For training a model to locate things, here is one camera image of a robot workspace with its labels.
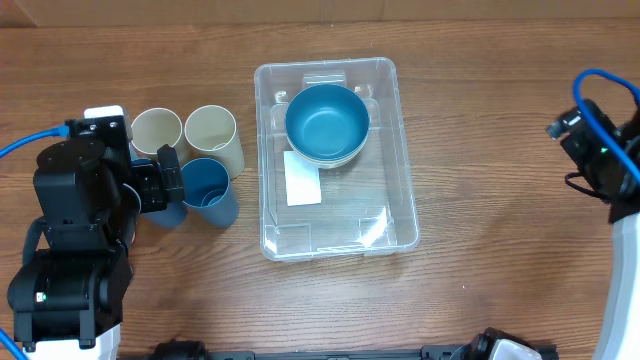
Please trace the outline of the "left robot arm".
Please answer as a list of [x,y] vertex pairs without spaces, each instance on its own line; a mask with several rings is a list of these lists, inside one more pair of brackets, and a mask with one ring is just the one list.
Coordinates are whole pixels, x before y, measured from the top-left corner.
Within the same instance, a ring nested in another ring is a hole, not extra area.
[[137,220],[184,200],[178,156],[164,144],[155,159],[135,158],[120,105],[88,108],[47,133],[61,140],[37,157],[43,214],[8,287],[14,334],[1,342],[17,359],[114,359]]

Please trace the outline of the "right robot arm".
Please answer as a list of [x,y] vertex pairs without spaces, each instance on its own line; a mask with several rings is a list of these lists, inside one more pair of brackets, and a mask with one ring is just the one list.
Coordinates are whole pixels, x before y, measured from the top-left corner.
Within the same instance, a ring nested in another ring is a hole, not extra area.
[[546,129],[559,140],[577,170],[565,176],[575,190],[610,206],[612,275],[594,351],[595,359],[639,357],[639,181],[586,122],[578,107],[562,113]]

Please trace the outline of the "cream bowl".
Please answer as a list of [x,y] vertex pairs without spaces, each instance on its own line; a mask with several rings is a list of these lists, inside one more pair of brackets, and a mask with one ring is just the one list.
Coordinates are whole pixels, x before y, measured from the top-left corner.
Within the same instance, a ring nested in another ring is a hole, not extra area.
[[322,169],[333,169],[333,168],[338,168],[341,167],[343,165],[346,165],[347,163],[349,163],[351,160],[353,160],[358,154],[359,152],[364,148],[366,141],[368,140],[367,137],[364,138],[363,142],[352,152],[350,152],[349,154],[343,156],[343,157],[339,157],[337,159],[329,159],[329,160],[318,160],[318,159],[314,159],[310,156],[307,156],[305,154],[303,154],[291,141],[290,138],[287,138],[288,144],[291,146],[292,150],[297,153],[301,158],[303,158],[304,160],[315,164],[316,166],[318,166],[319,168]]

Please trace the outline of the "dark blue bowl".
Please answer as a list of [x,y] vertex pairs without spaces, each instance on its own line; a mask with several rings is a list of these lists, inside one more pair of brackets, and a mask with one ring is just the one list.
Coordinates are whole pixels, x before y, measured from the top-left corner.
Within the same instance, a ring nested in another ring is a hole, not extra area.
[[305,155],[333,160],[355,150],[369,136],[371,119],[364,101],[336,84],[318,84],[299,92],[284,120],[286,137]]

